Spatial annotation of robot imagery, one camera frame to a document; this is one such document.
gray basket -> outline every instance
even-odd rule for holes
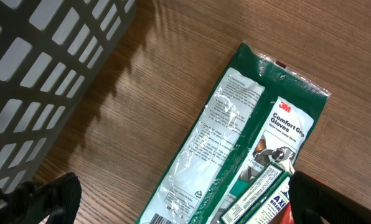
[[[0,0],[0,188],[30,180],[135,16],[134,0]]]

